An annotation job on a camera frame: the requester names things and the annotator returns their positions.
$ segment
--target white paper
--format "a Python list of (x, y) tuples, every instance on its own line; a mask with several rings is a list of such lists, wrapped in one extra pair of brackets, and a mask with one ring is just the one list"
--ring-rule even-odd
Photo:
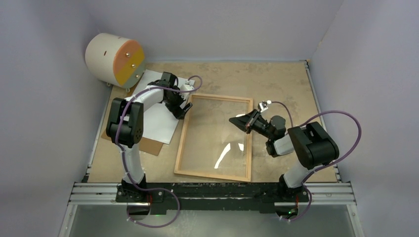
[[(134, 90), (133, 95), (142, 91), (148, 83), (159, 80), (163, 73), (145, 70), (140, 82)], [(181, 87), (187, 79), (178, 78), (178, 87)], [(164, 104), (155, 104), (144, 112), (144, 132), (143, 137), (170, 144), (171, 138), (176, 129), (177, 120)]]

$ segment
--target gray wall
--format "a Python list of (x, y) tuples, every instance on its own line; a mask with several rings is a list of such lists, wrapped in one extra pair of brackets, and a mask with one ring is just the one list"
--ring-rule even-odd
[(0, 32), (0, 236), (57, 236), (109, 93), (84, 64), (98, 30), (78, 0), (5, 0)]
[(148, 60), (310, 58), (343, 0), (87, 0), (102, 32)]
[[(353, 113), (360, 146), (339, 165), (367, 236), (418, 236), (419, 2), (345, 0), (312, 58), (322, 110)], [(347, 151), (350, 120), (325, 118)]]

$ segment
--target white wall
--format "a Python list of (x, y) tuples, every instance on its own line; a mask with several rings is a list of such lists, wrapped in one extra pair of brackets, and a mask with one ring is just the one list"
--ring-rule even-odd
[(148, 60), (304, 60), (343, 0), (87, 0), (102, 32)]
[(84, 64), (97, 27), (79, 0), (4, 0), (0, 32), (0, 236), (57, 236), (109, 93)]
[[(353, 113), (360, 146), (339, 165), (368, 237), (418, 236), (419, 1), (345, 0), (311, 73), (322, 110)], [(355, 125), (326, 117), (342, 151)]]

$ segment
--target brown cardboard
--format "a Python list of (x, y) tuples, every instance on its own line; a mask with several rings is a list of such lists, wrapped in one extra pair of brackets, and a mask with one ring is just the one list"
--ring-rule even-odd
[[(101, 138), (111, 141), (111, 138), (106, 135), (106, 131), (102, 133)], [(162, 146), (163, 146), (162, 142), (154, 141), (154, 140), (143, 137), (140, 140), (139, 150), (142, 152), (147, 152), (149, 154), (158, 156), (160, 153), (160, 150), (162, 149)]]

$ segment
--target cable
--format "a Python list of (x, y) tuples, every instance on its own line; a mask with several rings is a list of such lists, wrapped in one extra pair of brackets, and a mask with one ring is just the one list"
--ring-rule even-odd
[(315, 118), (317, 118), (317, 117), (320, 117), (320, 116), (323, 116), (323, 115), (327, 115), (327, 114), (342, 114), (342, 115), (346, 115), (346, 116), (348, 116), (348, 117), (350, 117), (351, 119), (353, 119), (354, 121), (355, 121), (355, 123), (356, 123), (356, 126), (357, 126), (357, 128), (358, 128), (358, 137), (356, 138), (356, 140), (355, 140), (355, 143), (354, 143), (354, 145), (352, 145), (352, 147), (351, 147), (351, 149), (349, 149), (349, 151), (348, 152), (346, 152), (341, 158), (339, 158), (339, 159), (336, 159), (335, 161), (333, 161), (333, 162), (331, 162), (330, 164), (328, 164), (328, 165), (325, 165), (325, 166), (321, 166), (321, 167), (319, 167), (319, 168), (316, 168), (316, 169), (314, 169), (313, 171), (311, 171), (303, 180), (302, 180), (302, 186), (304, 187), (304, 189), (307, 191), (307, 193), (308, 193), (308, 195), (309, 195), (309, 200), (308, 200), (308, 204), (307, 204), (307, 207), (304, 209), (304, 211), (301, 213), (301, 215), (298, 215), (297, 217), (295, 217), (295, 218), (293, 218), (293, 219), (285, 219), (285, 220), (287, 220), (287, 221), (296, 221), (296, 220), (298, 220), (299, 218), (301, 218), (302, 216), (304, 216), (306, 213), (307, 213), (307, 211), (308, 211), (308, 209), (310, 208), (310, 206), (311, 206), (311, 203), (312, 203), (312, 201), (313, 201), (313, 195), (312, 195), (312, 193), (309, 191), (309, 189), (307, 188), (307, 186), (304, 184), (310, 177), (311, 177), (311, 175), (313, 175), (315, 172), (318, 172), (318, 171), (320, 171), (320, 170), (322, 170), (322, 169), (325, 169), (325, 168), (327, 168), (327, 167), (330, 167), (330, 166), (332, 166), (332, 165), (335, 165), (335, 164), (337, 164), (337, 163), (339, 163), (339, 162), (341, 162), (343, 159), (345, 159), (346, 157), (348, 157), (353, 151), (354, 151), (354, 149), (357, 147), (357, 145), (358, 145), (358, 143), (359, 143), (359, 141), (361, 140), (361, 135), (362, 135), (362, 129), (361, 129), (361, 124), (359, 123), (359, 121), (353, 116), (353, 115), (351, 115), (350, 113), (347, 113), (347, 112), (345, 112), (345, 111), (340, 111), (340, 110), (330, 110), (330, 111), (324, 111), (324, 112), (321, 112), (321, 113), (319, 113), (318, 115), (315, 115), (315, 116), (313, 116), (313, 117), (311, 117), (311, 118), (309, 118), (306, 122), (304, 122), (302, 125), (300, 125), (300, 126), (305, 126), (305, 125), (307, 125), (309, 122), (311, 122), (313, 119), (315, 119)]
[(136, 99), (136, 98), (138, 98), (138, 96), (140, 96), (140, 95), (142, 95), (142, 94), (144, 94), (145, 92), (147, 92), (147, 91), (150, 91), (150, 90), (155, 90), (155, 89), (163, 89), (163, 90), (169, 90), (169, 91), (174, 91), (174, 92), (179, 92), (179, 93), (190, 93), (190, 92), (195, 92), (195, 91), (197, 91), (199, 88), (201, 88), (201, 86), (202, 86), (202, 78), (200, 77), (200, 76), (198, 76), (198, 75), (193, 75), (193, 76), (191, 76), (190, 78), (188, 78), (188, 80), (190, 80), (190, 79), (192, 79), (192, 78), (198, 78), (200, 81), (201, 81), (201, 83), (199, 84), (199, 86), (197, 87), (197, 88), (194, 88), (193, 90), (175, 90), (175, 89), (171, 89), (171, 88), (166, 88), (166, 87), (161, 87), (161, 86), (154, 86), (154, 87), (150, 87), (150, 88), (147, 88), (147, 89), (145, 89), (145, 90), (143, 90), (143, 91), (140, 91), (139, 93), (137, 93), (136, 95), (134, 95), (129, 101), (128, 101), (128, 103), (125, 105), (125, 108), (124, 108), (124, 111), (122, 112), (122, 115), (121, 115), (121, 119), (120, 119), (120, 122), (119, 122), (119, 124), (118, 124), (118, 129), (117, 129), (117, 134), (116, 134), (116, 136), (115, 136), (115, 144), (121, 149), (121, 154), (122, 154), (122, 164), (123, 164), (123, 166), (124, 166), (124, 170), (125, 170), (125, 173), (126, 173), (126, 175), (127, 175), (127, 177), (128, 177), (128, 179), (131, 181), (131, 183), (132, 183), (132, 185), (134, 185), (134, 187), (136, 188), (136, 189), (138, 189), (138, 190), (140, 190), (140, 191), (155, 191), (155, 190), (161, 190), (161, 191), (166, 191), (166, 192), (169, 192), (173, 197), (174, 197), (174, 199), (176, 200), (176, 202), (177, 202), (177, 211), (176, 211), (176, 214), (175, 214), (175, 216), (173, 217), (173, 219), (172, 220), (170, 220), (169, 222), (167, 222), (166, 224), (163, 224), (163, 225), (159, 225), (159, 226), (152, 226), (152, 225), (147, 225), (147, 224), (144, 224), (144, 223), (141, 223), (141, 222), (137, 222), (136, 220), (133, 220), (130, 216), (129, 216), (129, 211), (127, 210), (127, 215), (128, 215), (128, 220), (130, 220), (130, 221), (132, 221), (133, 223), (135, 223), (135, 224), (138, 224), (138, 225), (141, 225), (141, 226), (145, 226), (145, 227), (149, 227), (149, 228), (161, 228), (161, 227), (165, 227), (165, 226), (168, 226), (168, 225), (170, 225), (171, 223), (173, 223), (176, 219), (177, 219), (177, 217), (179, 216), (179, 214), (180, 214), (180, 202), (179, 202), (179, 199), (177, 198), (177, 196), (172, 192), (172, 191), (170, 191), (170, 190), (168, 190), (168, 189), (165, 189), (165, 188), (152, 188), (152, 189), (143, 189), (143, 188), (141, 188), (141, 187), (139, 187), (136, 183), (135, 183), (135, 181), (134, 181), (134, 179), (131, 177), (131, 174), (129, 173), (129, 171), (128, 171), (128, 167), (127, 167), (127, 165), (126, 165), (126, 158), (125, 158), (125, 149), (123, 148), (123, 146), (121, 145), (121, 144), (119, 144), (119, 134), (120, 134), (120, 132), (121, 132), (121, 127), (122, 127), (122, 123), (124, 122), (124, 117), (125, 117), (125, 115), (126, 115), (126, 113), (127, 113), (127, 110), (128, 110), (128, 107), (130, 106), (130, 104)]
[(284, 106), (284, 108), (287, 110), (288, 116), (290, 117), (291, 127), (294, 127), (293, 118), (291, 117), (291, 113), (290, 113), (290, 110), (288, 109), (288, 107), (284, 103), (279, 102), (279, 101), (271, 101), (271, 102)]

